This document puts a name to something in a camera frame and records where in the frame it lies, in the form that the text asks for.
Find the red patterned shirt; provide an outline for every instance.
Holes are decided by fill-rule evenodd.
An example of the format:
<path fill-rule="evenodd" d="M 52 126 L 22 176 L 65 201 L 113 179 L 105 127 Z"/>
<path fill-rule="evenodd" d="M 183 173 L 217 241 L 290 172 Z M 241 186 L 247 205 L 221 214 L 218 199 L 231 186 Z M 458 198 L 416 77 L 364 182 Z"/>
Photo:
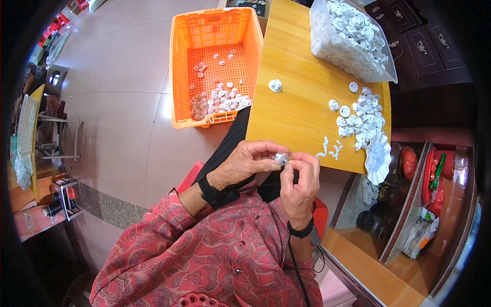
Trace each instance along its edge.
<path fill-rule="evenodd" d="M 202 293 L 229 306 L 305 306 L 293 264 L 280 266 L 286 223 L 279 198 L 265 203 L 256 189 L 196 219 L 170 193 L 117 239 L 90 303 L 170 306 Z M 312 258 L 298 268 L 311 305 L 321 306 Z"/>

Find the fingernail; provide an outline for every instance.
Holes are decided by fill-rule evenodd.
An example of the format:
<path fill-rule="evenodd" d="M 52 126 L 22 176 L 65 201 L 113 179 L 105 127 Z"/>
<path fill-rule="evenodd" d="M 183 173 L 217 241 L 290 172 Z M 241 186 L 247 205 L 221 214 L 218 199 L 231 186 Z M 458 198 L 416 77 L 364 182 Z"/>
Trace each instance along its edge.
<path fill-rule="evenodd" d="M 271 169 L 272 170 L 280 170 L 281 169 L 281 166 L 278 163 L 273 163 L 271 165 Z"/>

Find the tiled floor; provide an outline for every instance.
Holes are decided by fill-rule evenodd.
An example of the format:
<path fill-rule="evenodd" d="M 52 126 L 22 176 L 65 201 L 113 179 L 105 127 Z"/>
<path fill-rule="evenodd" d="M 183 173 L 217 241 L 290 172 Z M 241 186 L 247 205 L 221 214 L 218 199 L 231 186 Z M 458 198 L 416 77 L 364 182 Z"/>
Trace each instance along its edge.
<path fill-rule="evenodd" d="M 55 64 L 70 67 L 62 89 L 65 112 L 83 120 L 78 144 L 82 157 L 77 162 L 65 159 L 76 179 L 149 208 L 178 186 L 196 161 L 211 156 L 230 124 L 172 127 L 168 58 L 172 17 L 217 4 L 108 0 L 69 24 L 73 32 Z M 65 135 L 72 133 L 68 126 Z M 68 138 L 63 148 L 70 154 L 73 141 Z M 322 169 L 319 198 L 330 217 L 348 177 L 347 172 Z M 100 269 L 120 230 L 87 212 L 75 224 L 91 268 Z"/>

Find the orange basket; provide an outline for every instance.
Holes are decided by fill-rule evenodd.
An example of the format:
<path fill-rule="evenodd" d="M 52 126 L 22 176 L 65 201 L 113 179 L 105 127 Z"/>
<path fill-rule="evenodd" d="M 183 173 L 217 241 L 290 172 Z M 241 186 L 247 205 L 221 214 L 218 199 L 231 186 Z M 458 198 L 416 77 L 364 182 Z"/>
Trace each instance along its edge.
<path fill-rule="evenodd" d="M 236 53 L 233 59 L 228 59 L 231 49 Z M 172 126 L 208 128 L 211 124 L 233 121 L 237 111 L 193 120 L 190 100 L 201 92 L 210 95 L 217 87 L 214 79 L 223 84 L 232 82 L 239 93 L 253 99 L 262 51 L 263 35 L 252 8 L 215 8 L 174 16 L 169 57 Z M 219 58 L 214 59 L 214 54 L 219 54 Z M 221 60 L 225 60 L 225 65 L 219 64 Z M 198 78 L 193 69 L 200 62 L 207 65 L 203 78 Z M 195 85 L 193 90 L 189 89 L 190 84 Z"/>

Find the red plastic bag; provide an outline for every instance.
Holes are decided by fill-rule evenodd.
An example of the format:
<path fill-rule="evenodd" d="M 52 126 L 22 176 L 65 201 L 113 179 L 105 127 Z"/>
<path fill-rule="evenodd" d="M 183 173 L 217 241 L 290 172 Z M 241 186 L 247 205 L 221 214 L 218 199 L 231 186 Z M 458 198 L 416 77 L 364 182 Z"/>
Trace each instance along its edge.
<path fill-rule="evenodd" d="M 443 202 L 445 201 L 445 190 L 443 188 L 443 183 L 441 177 L 438 182 L 438 187 L 436 188 L 435 201 L 428 206 L 428 210 L 433 212 L 433 214 L 439 218 L 441 213 L 441 208 L 443 207 Z"/>
<path fill-rule="evenodd" d="M 411 148 L 404 147 L 402 151 L 402 163 L 404 177 L 407 180 L 412 180 L 416 172 L 416 167 L 418 166 L 418 158 Z"/>

